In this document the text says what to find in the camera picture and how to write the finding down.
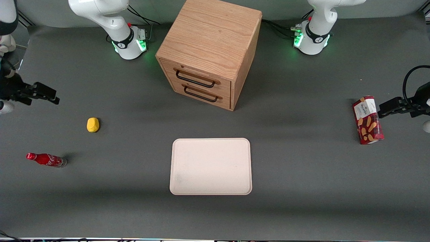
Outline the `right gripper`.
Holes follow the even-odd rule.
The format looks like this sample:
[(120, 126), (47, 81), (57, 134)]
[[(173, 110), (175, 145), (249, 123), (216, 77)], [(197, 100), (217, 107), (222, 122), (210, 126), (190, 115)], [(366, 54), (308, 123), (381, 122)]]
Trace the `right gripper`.
[(45, 84), (35, 82), (25, 83), (16, 72), (16, 68), (8, 61), (1, 61), (1, 82), (0, 82), (0, 113), (7, 114), (14, 110), (13, 102), (23, 103), (30, 106), (32, 98), (41, 98), (55, 105), (58, 105), (60, 98), (56, 97), (56, 90)]

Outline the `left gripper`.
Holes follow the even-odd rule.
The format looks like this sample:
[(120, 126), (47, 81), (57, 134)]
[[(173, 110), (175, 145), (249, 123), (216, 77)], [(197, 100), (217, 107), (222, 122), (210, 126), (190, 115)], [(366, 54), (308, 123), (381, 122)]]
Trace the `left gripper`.
[(429, 116), (429, 82), (418, 87), (415, 94), (412, 97), (408, 97), (406, 93), (406, 82), (402, 85), (403, 98), (395, 97), (384, 103), (380, 104), (380, 110), (378, 111), (378, 118), (382, 119), (389, 115), (402, 113), (404, 110), (404, 101), (406, 103), (406, 110), (410, 114), (411, 118), (419, 116)]

